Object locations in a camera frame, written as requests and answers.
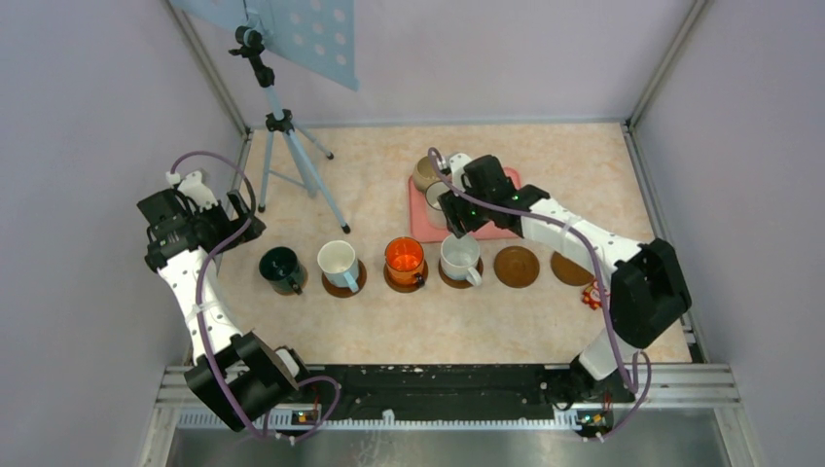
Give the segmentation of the light blue mug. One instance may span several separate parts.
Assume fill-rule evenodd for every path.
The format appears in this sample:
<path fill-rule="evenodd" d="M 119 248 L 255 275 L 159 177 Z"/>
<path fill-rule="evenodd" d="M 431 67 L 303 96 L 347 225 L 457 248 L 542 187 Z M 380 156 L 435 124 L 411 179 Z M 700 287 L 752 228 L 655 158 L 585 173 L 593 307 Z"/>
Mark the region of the light blue mug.
<path fill-rule="evenodd" d="M 324 277 L 337 288 L 358 293 L 360 286 L 359 262 L 351 244 L 344 240 L 333 240 L 321 247 L 317 254 L 317 264 Z"/>

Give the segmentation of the white mug front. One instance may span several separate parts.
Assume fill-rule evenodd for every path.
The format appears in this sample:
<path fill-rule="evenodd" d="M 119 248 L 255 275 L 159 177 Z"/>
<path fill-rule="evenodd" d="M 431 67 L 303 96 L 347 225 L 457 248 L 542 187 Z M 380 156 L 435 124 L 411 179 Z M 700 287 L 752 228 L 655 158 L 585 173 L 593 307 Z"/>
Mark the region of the white mug front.
<path fill-rule="evenodd" d="M 468 234 L 462 237 L 450 234 L 441 244 L 441 271 L 451 280 L 480 286 L 483 283 L 480 260 L 480 244 Z"/>

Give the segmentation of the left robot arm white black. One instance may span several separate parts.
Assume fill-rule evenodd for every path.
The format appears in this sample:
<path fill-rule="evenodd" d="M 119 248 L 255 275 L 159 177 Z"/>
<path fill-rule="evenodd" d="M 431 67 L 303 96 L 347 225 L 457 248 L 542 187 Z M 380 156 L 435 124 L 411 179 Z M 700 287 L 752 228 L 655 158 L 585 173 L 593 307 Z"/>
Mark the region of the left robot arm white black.
<path fill-rule="evenodd" d="M 220 204 L 198 205 L 176 188 L 140 200 L 148 221 L 145 262 L 172 290 L 193 347 L 188 388 L 229 428 L 238 432 L 285 399 L 300 402 L 312 377 L 298 353 L 272 348 L 234 325 L 220 292 L 212 249 L 221 252 L 259 237 L 265 224 L 239 191 L 229 193 L 238 217 Z"/>

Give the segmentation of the white mug dark rim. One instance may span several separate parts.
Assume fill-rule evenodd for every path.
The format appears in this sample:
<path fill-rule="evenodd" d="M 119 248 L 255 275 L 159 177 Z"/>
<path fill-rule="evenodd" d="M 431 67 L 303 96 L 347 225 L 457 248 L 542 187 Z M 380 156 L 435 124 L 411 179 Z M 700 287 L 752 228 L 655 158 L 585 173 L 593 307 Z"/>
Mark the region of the white mug dark rim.
<path fill-rule="evenodd" d="M 448 192 L 448 186 L 441 181 L 429 185 L 424 192 L 426 217 L 429 224 L 435 229 L 445 230 L 447 228 L 447 220 L 443 208 L 440 205 L 439 196 Z"/>

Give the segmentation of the dark green mug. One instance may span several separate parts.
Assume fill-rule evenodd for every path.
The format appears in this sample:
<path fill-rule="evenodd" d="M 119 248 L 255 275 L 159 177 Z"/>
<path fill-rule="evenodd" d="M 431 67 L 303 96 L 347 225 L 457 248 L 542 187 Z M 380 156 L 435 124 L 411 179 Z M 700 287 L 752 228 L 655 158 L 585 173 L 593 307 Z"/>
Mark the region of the dark green mug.
<path fill-rule="evenodd" d="M 259 274 L 269 285 L 276 277 L 283 277 L 298 269 L 304 269 L 307 274 L 305 265 L 296 252 L 285 246 L 270 249 L 259 262 Z"/>

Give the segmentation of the orange glass mug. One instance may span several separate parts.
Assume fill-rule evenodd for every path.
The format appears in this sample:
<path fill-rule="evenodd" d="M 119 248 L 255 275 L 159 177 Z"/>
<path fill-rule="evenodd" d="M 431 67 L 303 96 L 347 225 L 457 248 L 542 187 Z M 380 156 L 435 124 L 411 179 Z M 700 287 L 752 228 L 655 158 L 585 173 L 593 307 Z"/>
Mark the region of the orange glass mug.
<path fill-rule="evenodd" d="M 391 240 L 384 251 L 388 280 L 405 289 L 419 289 L 426 281 L 426 260 L 422 245 L 415 239 L 402 236 Z"/>

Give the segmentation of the dark wooden coaster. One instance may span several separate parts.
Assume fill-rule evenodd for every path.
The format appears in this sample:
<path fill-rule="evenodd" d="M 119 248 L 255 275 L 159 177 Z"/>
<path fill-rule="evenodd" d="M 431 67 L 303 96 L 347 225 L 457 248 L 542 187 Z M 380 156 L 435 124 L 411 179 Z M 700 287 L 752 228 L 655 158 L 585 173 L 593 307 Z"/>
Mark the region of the dark wooden coaster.
<path fill-rule="evenodd" d="M 554 252 L 550 259 L 552 272 L 565 285 L 584 287 L 594 281 L 594 275 L 561 254 Z"/>
<path fill-rule="evenodd" d="M 538 257 L 522 246 L 508 246 L 500 250 L 493 263 L 496 277 L 511 288 L 532 285 L 540 274 Z"/>
<path fill-rule="evenodd" d="M 382 271 L 384 281 L 387 284 L 387 286 L 395 292 L 404 294 L 413 293 L 418 290 L 421 290 L 426 285 L 429 275 L 429 267 L 426 261 L 422 263 L 422 270 L 416 272 L 413 275 L 413 278 L 415 279 L 415 282 L 413 284 L 399 284 L 395 282 L 392 276 L 392 272 L 394 272 L 394 269 L 387 264 L 383 266 Z"/>
<path fill-rule="evenodd" d="M 439 276 L 454 289 L 469 289 L 483 284 L 484 263 L 481 259 L 475 262 L 454 264 L 448 259 L 439 261 Z"/>
<path fill-rule="evenodd" d="M 355 281 L 357 291 L 353 292 L 348 286 L 345 287 L 338 287 L 334 285 L 325 274 L 321 275 L 321 282 L 323 285 L 324 290 L 331 296 L 339 299 L 346 299 L 351 298 L 361 291 L 364 290 L 364 287 L 367 282 L 367 269 L 364 263 L 359 260 L 358 261 L 358 277 Z"/>

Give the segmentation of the light wooden coaster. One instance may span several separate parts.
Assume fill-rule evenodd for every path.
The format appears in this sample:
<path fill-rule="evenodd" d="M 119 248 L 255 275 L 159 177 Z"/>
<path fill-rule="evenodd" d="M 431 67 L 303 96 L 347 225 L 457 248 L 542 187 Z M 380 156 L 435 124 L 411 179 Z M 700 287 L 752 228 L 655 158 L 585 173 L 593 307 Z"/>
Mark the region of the light wooden coaster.
<path fill-rule="evenodd" d="M 307 284 L 307 274 L 304 269 L 298 269 L 283 277 L 276 277 L 271 283 L 272 289 L 282 296 L 301 295 Z"/>

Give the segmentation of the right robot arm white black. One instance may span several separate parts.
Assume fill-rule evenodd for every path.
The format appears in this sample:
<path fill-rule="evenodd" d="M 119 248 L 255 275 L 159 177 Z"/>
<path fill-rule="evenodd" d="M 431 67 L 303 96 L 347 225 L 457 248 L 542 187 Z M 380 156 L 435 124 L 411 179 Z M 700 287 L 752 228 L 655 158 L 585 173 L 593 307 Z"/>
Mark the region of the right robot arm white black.
<path fill-rule="evenodd" d="M 675 248 L 662 238 L 643 242 L 611 233 L 545 190 L 516 187 L 493 155 L 443 158 L 430 148 L 427 158 L 448 185 L 439 204 L 452 234 L 462 237 L 492 223 L 548 246 L 593 275 L 605 328 L 571 364 L 573 393 L 595 401 L 609 389 L 613 374 L 631 385 L 625 360 L 646 349 L 693 304 Z"/>

